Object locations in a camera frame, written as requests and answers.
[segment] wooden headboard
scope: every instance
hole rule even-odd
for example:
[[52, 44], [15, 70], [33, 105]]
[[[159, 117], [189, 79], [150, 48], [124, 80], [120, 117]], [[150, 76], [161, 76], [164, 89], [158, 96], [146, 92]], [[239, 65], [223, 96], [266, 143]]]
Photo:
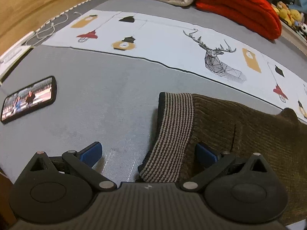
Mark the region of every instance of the wooden headboard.
[[45, 21], [85, 0], [0, 0], [0, 55]]

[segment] yellow plush toy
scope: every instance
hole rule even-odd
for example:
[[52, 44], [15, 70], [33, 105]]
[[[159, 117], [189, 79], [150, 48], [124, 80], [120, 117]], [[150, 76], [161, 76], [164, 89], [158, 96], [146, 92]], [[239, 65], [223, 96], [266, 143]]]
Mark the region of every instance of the yellow plush toy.
[[281, 10], [282, 8], [288, 9], [288, 8], [287, 8], [287, 5], [284, 4], [282, 1], [279, 1], [279, 2], [277, 3], [277, 8], [278, 8], [279, 10]]
[[280, 18], [283, 18], [290, 27], [292, 27], [292, 22], [291, 20], [289, 19], [289, 16], [288, 16], [288, 13], [287, 13], [287, 10], [282, 8], [280, 11], [279, 11], [279, 17]]
[[272, 6], [272, 8], [275, 10], [275, 12], [279, 15], [279, 9], [278, 8], [276, 8], [276, 7], [273, 7]]
[[290, 16], [290, 21], [291, 21], [292, 26], [294, 26], [295, 20], [293, 19], [292, 16]]
[[298, 26], [298, 23], [302, 20], [302, 16], [299, 11], [296, 9], [290, 9], [291, 17], [293, 18], [294, 22], [292, 25]]

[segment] yellow lamp print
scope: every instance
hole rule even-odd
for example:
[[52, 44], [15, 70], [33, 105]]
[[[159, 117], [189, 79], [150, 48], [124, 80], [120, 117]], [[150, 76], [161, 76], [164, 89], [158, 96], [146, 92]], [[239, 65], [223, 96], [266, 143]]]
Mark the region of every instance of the yellow lamp print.
[[261, 73], [261, 69], [256, 60], [256, 55], [252, 53], [251, 51], [247, 50], [246, 48], [242, 48], [242, 52], [243, 52], [243, 55], [244, 55], [244, 58], [245, 58], [245, 61], [248, 67], [255, 70], [258, 73]]
[[81, 28], [86, 26], [87, 24], [89, 24], [91, 21], [95, 20], [98, 17], [98, 15], [90, 15], [87, 16], [85, 18], [83, 18], [82, 20], [76, 22], [74, 25], [72, 25], [72, 28]]
[[134, 48], [135, 48], [134, 41], [135, 41], [135, 39], [134, 39], [132, 36], [126, 37], [126, 38], [123, 39], [122, 41], [114, 42], [114, 43], [112, 44], [112, 47], [113, 47], [114, 49], [122, 50], [122, 51], [131, 50], [131, 49], [134, 49]]

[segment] red folded blanket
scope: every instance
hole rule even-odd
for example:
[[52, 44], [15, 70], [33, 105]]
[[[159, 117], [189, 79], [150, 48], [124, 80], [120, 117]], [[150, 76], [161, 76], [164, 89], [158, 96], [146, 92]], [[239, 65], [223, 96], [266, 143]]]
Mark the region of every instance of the red folded blanket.
[[281, 35], [279, 17], [266, 0], [197, 0], [196, 6], [225, 16], [269, 40]]

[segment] plush toy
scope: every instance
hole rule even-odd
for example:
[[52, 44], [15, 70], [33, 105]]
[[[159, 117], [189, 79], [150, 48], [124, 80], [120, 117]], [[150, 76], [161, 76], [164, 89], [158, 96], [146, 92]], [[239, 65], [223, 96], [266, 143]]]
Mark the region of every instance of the plush toy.
[[297, 11], [296, 9], [291, 9], [290, 12], [291, 12], [291, 17], [294, 19], [294, 22], [292, 23], [292, 25], [298, 27], [299, 22], [302, 20], [300, 12]]
[[288, 13], [287, 13], [287, 10], [286, 10], [286, 9], [282, 8], [282, 9], [279, 11], [279, 17], [282, 18], [282, 19], [284, 19], [284, 20], [288, 23], [288, 25], [289, 25], [290, 27], [292, 27], [292, 22], [291, 22], [291, 20], [290, 20], [290, 18], [289, 18], [289, 16], [288, 16]]
[[278, 8], [276, 8], [276, 7], [273, 7], [272, 6], [272, 8], [275, 10], [275, 12], [279, 15], [279, 9]]
[[305, 22], [305, 16], [304, 16], [304, 13], [302, 12], [302, 13], [300, 13], [300, 17], [302, 18], [301, 19], [301, 23], [304, 23]]
[[289, 20], [291, 21], [291, 24], [292, 24], [292, 26], [294, 25], [294, 19], [292, 18], [292, 16], [291, 16], [291, 12], [290, 12], [290, 10], [287, 8], [287, 15], [288, 15], [288, 17], [289, 17]]
[[302, 23], [301, 26], [298, 28], [297, 33], [305, 39], [307, 36], [307, 25], [305, 23]]
[[277, 8], [279, 9], [279, 10], [281, 10], [281, 9], [288, 9], [288, 7], [287, 7], [287, 5], [286, 4], [284, 4], [282, 1], [279, 1], [278, 3], [277, 3]]

